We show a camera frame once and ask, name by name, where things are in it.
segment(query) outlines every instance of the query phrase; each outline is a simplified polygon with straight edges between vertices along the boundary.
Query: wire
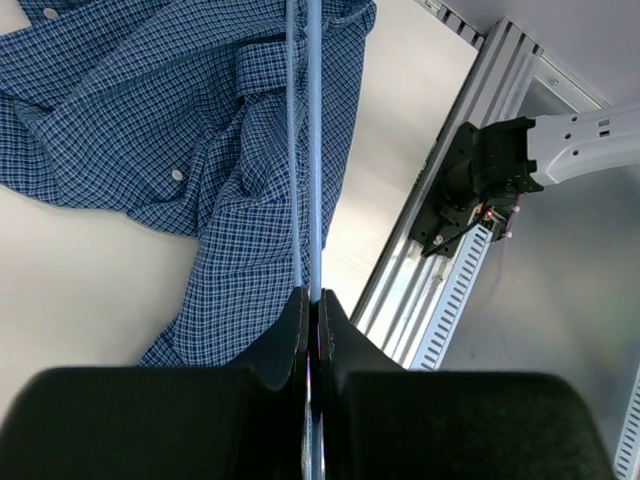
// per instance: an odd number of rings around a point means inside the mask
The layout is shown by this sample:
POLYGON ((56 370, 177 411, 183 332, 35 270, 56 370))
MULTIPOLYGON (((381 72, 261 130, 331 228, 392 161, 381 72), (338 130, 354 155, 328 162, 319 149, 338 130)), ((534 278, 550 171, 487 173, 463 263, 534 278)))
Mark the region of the wire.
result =
POLYGON ((295 84, 294 84, 294 35, 295 9, 293 0, 287 1, 287 140, 289 148, 289 191, 291 195, 291 231, 293 248, 294 286, 302 286, 302 262, 300 256, 300 221, 298 219, 298 173, 295 131, 295 84))
POLYGON ((311 295, 322 296, 322 0, 309 0, 309 160, 311 295))

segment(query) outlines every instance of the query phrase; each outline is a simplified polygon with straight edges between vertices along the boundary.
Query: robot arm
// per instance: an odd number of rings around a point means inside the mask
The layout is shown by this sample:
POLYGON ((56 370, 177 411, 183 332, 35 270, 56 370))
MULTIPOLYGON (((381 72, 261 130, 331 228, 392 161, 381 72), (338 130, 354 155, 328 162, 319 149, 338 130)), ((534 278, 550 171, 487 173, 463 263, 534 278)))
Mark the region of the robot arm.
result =
POLYGON ((423 246, 425 256, 452 257, 469 230, 461 228, 469 215, 484 222, 478 204, 492 210, 491 221, 483 224, 499 240, 520 195, 633 164, 640 164, 640 103, 586 114, 522 117, 481 129, 466 123, 458 129, 410 238, 423 246))
POLYGON ((531 178, 540 186, 640 164, 640 103, 585 114, 542 116, 528 131, 531 178))

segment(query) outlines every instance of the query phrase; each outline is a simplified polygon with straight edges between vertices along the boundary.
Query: shirt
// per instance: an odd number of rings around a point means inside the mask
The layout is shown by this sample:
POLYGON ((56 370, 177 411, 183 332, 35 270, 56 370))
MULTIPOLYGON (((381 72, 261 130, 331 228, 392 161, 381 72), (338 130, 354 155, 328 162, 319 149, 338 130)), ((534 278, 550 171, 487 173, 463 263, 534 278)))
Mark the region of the shirt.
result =
MULTIPOLYGON (((140 361, 220 365, 293 287, 285 0, 22 0, 0 37, 0 181, 52 205, 197 236, 178 316, 140 361)), ((306 2, 296 149, 309 270, 306 2)), ((353 136, 371 0, 323 1, 323 236, 353 136)))

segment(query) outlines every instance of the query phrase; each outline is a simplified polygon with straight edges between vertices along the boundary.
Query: white button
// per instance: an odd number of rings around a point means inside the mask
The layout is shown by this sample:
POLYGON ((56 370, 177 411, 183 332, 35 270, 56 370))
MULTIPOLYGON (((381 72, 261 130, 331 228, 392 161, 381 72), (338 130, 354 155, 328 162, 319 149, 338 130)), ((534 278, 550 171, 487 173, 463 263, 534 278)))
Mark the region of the white button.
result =
POLYGON ((53 8, 45 8, 44 10, 42 10, 42 14, 49 20, 57 20, 60 18, 58 12, 56 12, 53 8))
POLYGON ((181 182, 184 180, 184 175, 180 170, 174 170, 171 172, 171 178, 173 178, 176 182, 181 182))

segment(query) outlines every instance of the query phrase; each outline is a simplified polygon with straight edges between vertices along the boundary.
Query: black mount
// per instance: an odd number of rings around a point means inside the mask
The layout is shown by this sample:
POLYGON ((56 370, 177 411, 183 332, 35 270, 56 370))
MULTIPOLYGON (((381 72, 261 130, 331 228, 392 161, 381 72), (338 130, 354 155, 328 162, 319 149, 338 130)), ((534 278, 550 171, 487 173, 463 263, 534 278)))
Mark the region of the black mount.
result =
MULTIPOLYGON (((464 228, 479 203, 497 214, 485 226, 499 239, 517 197, 543 190, 531 178, 537 165, 528 158, 527 131, 533 126, 535 120, 521 117, 480 130, 471 123, 458 128, 409 232, 423 252, 464 228)), ((438 253, 451 258, 459 242, 438 253)))

